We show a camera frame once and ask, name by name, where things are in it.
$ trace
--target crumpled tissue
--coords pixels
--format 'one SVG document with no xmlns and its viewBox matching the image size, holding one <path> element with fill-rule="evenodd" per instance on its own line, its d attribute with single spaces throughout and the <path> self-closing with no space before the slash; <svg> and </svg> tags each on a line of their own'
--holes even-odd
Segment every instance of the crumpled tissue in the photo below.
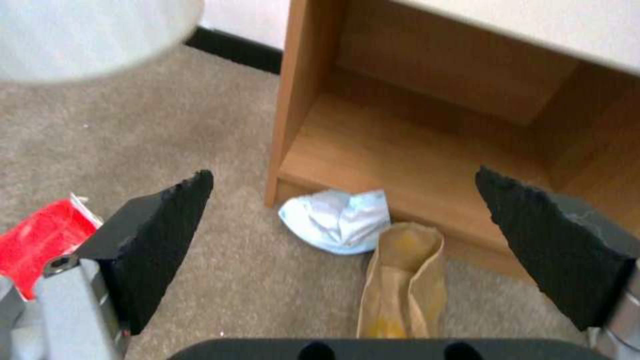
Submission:
<svg viewBox="0 0 640 360">
<path fill-rule="evenodd" d="M 351 195 L 327 190 L 289 199 L 278 212 L 299 238 L 338 255 L 372 251 L 391 224 L 383 190 Z"/>
</svg>

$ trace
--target white lampshade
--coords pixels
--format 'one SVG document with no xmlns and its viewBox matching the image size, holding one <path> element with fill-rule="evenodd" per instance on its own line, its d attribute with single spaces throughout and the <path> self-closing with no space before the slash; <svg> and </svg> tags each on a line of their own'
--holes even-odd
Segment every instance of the white lampshade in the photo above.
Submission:
<svg viewBox="0 0 640 360">
<path fill-rule="evenodd" d="M 0 0 L 0 81 L 57 83 L 137 65 L 179 44 L 202 0 Z"/>
</svg>

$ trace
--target trash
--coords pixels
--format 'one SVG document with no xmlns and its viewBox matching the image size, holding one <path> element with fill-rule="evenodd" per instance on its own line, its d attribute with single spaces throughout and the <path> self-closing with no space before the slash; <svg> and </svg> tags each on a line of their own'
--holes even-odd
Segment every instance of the trash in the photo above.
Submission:
<svg viewBox="0 0 640 360">
<path fill-rule="evenodd" d="M 359 338 L 440 335 L 447 303 L 443 249 L 444 237 L 433 227 L 399 223 L 380 234 L 362 292 Z"/>
<path fill-rule="evenodd" d="M 278 215 L 299 238 L 338 255 L 374 250 L 378 235 L 391 224 L 383 190 L 358 195 L 327 190 L 295 197 Z"/>
<path fill-rule="evenodd" d="M 75 251 L 102 225 L 81 199 L 70 194 L 0 235 L 0 274 L 10 277 L 25 299 L 34 298 L 33 285 L 49 260 Z"/>
</svg>

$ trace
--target carpet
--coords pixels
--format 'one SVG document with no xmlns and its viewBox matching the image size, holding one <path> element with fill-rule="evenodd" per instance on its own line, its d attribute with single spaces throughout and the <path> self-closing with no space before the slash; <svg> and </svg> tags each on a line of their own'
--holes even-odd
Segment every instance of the carpet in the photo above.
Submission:
<svg viewBox="0 0 640 360">
<path fill-rule="evenodd" d="M 69 192 L 103 218 L 211 169 L 193 244 L 127 359 L 199 341 L 352 337 L 369 255 L 293 236 L 262 194 L 278 77 L 180 47 L 104 79 L 0 85 L 0 231 Z M 450 260 L 445 336 L 585 337 L 534 286 Z"/>
</svg>

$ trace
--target shelf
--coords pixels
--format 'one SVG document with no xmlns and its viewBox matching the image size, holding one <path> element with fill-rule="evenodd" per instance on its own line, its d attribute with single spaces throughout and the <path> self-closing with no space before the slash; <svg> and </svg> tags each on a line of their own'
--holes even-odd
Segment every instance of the shelf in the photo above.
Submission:
<svg viewBox="0 0 640 360">
<path fill-rule="evenodd" d="M 640 26 L 637 25 L 640 3 L 637 1 L 394 1 L 640 74 Z"/>
<path fill-rule="evenodd" d="M 474 184 L 481 165 L 548 188 L 526 128 L 335 70 L 278 178 L 312 190 L 382 188 L 392 216 L 510 254 Z"/>
</svg>

